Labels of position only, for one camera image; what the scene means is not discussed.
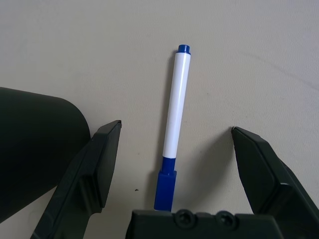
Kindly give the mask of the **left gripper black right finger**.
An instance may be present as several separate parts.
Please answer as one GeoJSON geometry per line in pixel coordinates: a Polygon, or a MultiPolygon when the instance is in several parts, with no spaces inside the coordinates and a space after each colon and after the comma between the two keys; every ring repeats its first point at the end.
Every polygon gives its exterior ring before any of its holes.
{"type": "Polygon", "coordinates": [[[317,239],[319,210],[293,171],[259,135],[240,127],[231,134],[253,213],[272,216],[286,239],[317,239]]]}

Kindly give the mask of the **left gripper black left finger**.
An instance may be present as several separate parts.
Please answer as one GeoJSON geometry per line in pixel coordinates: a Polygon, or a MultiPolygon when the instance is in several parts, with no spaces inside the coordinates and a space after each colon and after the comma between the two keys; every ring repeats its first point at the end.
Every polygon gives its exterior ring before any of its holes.
{"type": "Polygon", "coordinates": [[[105,207],[122,122],[100,127],[79,151],[53,193],[31,238],[81,239],[90,217],[105,207]]]}

